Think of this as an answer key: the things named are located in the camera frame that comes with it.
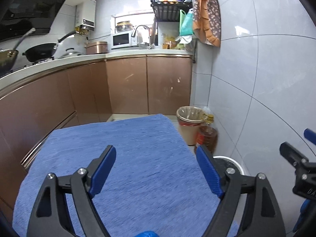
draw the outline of metal screw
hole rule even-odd
[[[265,179],[265,174],[259,173],[258,177],[259,177],[259,179],[264,180]]]
[[[54,178],[54,174],[53,174],[53,173],[49,173],[49,174],[47,175],[47,178],[48,178],[48,179],[53,179],[53,178]]]
[[[83,174],[86,173],[86,171],[87,171],[87,170],[86,170],[85,168],[80,168],[80,169],[78,169],[77,172],[78,172],[79,175],[83,175]]]
[[[228,169],[226,169],[226,172],[230,175],[235,174],[235,169],[233,169],[232,167],[229,167]]]

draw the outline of blue gripper pad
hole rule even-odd
[[[159,237],[159,236],[153,231],[146,231],[146,232],[136,235],[135,237]]]
[[[89,194],[94,197],[99,194],[102,187],[114,165],[116,159],[116,149],[112,146],[107,155],[101,161],[100,166],[96,169],[93,176],[91,177],[91,187]]]
[[[307,207],[308,207],[309,203],[310,203],[310,200],[305,200],[303,202],[303,204],[301,206],[301,210],[300,210],[300,212],[301,212],[300,216],[298,217],[298,220],[297,220],[297,222],[296,222],[296,224],[295,224],[295,226],[293,228],[293,232],[294,233],[299,230],[299,226],[300,226],[301,222],[305,219],[305,216],[306,216],[305,212],[307,210]]]
[[[304,137],[309,140],[310,142],[312,142],[313,144],[316,145],[316,133],[314,133],[312,130],[310,129],[305,129],[304,131]]]
[[[224,191],[222,190],[220,177],[210,162],[209,158],[203,151],[202,147],[199,146],[197,148],[197,162],[202,170],[202,173],[206,179],[207,184],[209,185],[211,191],[216,194],[219,198],[224,195]]]

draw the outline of water heater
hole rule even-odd
[[[75,27],[94,30],[95,0],[87,0],[77,5]]]

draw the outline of range hood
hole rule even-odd
[[[47,34],[64,1],[14,0],[0,21],[0,41],[20,37],[32,27],[33,35]]]

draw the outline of green bag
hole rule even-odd
[[[183,10],[180,10],[180,36],[193,34],[193,9],[190,9],[187,14]]]

